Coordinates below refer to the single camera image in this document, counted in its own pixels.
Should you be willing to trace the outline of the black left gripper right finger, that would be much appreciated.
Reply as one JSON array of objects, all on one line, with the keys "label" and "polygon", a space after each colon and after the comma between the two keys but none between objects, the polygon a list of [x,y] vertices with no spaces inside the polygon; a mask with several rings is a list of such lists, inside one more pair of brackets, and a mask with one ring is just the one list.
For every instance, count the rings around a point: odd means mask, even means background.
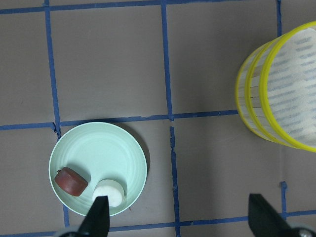
[{"label": "black left gripper right finger", "polygon": [[255,237],[280,237],[289,230],[287,222],[261,194],[249,195],[248,225]]}]

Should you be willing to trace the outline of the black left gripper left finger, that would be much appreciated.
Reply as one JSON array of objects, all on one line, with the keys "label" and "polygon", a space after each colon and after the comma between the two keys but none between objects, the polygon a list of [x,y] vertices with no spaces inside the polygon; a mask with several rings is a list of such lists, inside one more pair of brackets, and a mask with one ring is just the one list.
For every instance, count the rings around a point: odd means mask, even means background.
[{"label": "black left gripper left finger", "polygon": [[107,237],[110,229],[109,200],[97,197],[78,229],[80,237]]}]

